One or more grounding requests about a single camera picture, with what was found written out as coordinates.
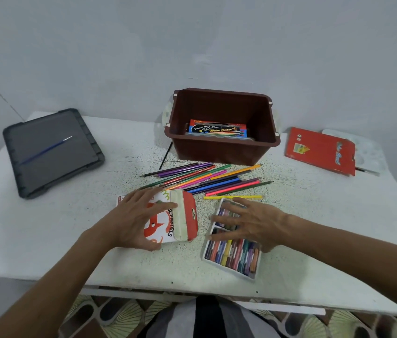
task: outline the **pile of colored pencils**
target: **pile of colored pencils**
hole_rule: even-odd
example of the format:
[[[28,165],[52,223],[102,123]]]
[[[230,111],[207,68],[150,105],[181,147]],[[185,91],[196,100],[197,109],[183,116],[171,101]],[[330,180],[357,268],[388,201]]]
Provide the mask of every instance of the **pile of colored pencils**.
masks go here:
[[[226,168],[230,166],[228,164],[216,168],[212,163],[194,163],[144,174],[142,177],[156,175],[160,180],[145,185],[140,189],[152,186],[164,187],[166,190],[182,188],[184,191],[192,194],[205,192],[206,196],[213,196],[213,199],[215,199],[216,196],[271,183],[271,181],[262,182],[260,178],[249,180],[239,178],[239,176],[250,173],[253,169],[257,169],[261,165],[227,172]]]

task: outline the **blue paintbrush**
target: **blue paintbrush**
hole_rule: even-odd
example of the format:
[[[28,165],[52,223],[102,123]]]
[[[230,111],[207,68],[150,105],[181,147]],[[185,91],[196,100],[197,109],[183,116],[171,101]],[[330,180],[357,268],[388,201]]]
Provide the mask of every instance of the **blue paintbrush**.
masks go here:
[[[51,146],[45,148],[44,150],[41,150],[39,153],[34,154],[33,156],[30,156],[30,157],[29,157],[28,159],[26,159],[26,160],[23,160],[20,164],[21,164],[21,165],[24,165],[24,164],[29,163],[30,161],[32,161],[32,160],[36,159],[37,157],[41,156],[42,154],[47,153],[49,150],[52,150],[53,148],[58,147],[59,145],[62,145],[64,142],[66,142],[66,141],[67,141],[68,139],[70,139],[70,138],[71,138],[71,136],[65,138],[64,140],[62,140],[62,141],[60,141],[60,142],[55,143],[54,145],[51,145]]]

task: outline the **yellow pencil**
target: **yellow pencil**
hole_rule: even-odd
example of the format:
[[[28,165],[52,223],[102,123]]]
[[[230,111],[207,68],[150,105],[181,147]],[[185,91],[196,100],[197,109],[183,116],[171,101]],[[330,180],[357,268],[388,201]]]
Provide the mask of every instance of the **yellow pencil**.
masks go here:
[[[230,175],[237,174],[237,173],[240,173],[240,172],[245,172],[245,171],[248,171],[248,170],[250,170],[250,169],[257,169],[258,167],[261,167],[261,165],[260,165],[260,164],[257,164],[257,165],[253,165],[253,166],[251,166],[251,167],[246,167],[246,168],[244,168],[244,169],[239,169],[239,170],[234,171],[234,172],[228,172],[228,173],[225,173],[225,174],[221,174],[221,175],[219,175],[219,176],[212,177],[211,180],[217,179],[217,178],[228,177],[228,176],[230,176]]]
[[[197,178],[195,178],[195,179],[182,182],[181,184],[178,184],[178,185],[175,185],[175,186],[171,186],[171,187],[169,187],[169,188],[166,188],[166,190],[173,190],[173,189],[181,188],[183,185],[190,184],[191,182],[196,181],[196,180],[198,180],[198,179],[206,180],[206,177],[209,177],[210,175],[212,175],[212,173],[208,173],[208,174],[205,174],[205,175],[203,175],[203,176],[201,176],[201,177],[197,177]]]
[[[222,258],[222,262],[220,263],[221,265],[225,266],[226,265],[226,261],[228,260],[229,257],[229,250],[231,248],[231,242],[233,242],[233,240],[229,240],[227,242],[227,245],[225,247],[225,251],[224,251],[224,257]]]
[[[244,199],[263,199],[264,196],[204,196],[203,199],[222,199],[222,198],[244,198]]]

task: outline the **table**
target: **table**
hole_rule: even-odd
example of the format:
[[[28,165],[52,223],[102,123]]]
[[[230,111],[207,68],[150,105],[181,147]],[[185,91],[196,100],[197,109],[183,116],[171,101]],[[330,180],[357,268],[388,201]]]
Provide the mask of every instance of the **table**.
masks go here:
[[[49,113],[37,112],[31,119]],[[116,195],[152,182],[168,139],[161,124],[84,117],[103,150],[100,168],[53,187],[33,200],[19,198],[5,148],[0,150],[0,277],[37,280],[63,256],[83,230],[111,210]],[[253,175],[273,180],[251,190],[266,203],[323,225],[397,244],[397,182],[357,172],[346,177],[284,157],[287,136],[271,148]],[[170,153],[164,168],[177,166]],[[208,217],[218,201],[195,196],[198,237],[162,250],[111,250],[88,285],[202,292],[298,304],[397,314],[397,305],[366,284],[284,246],[261,259],[256,282],[236,278],[200,258]]]

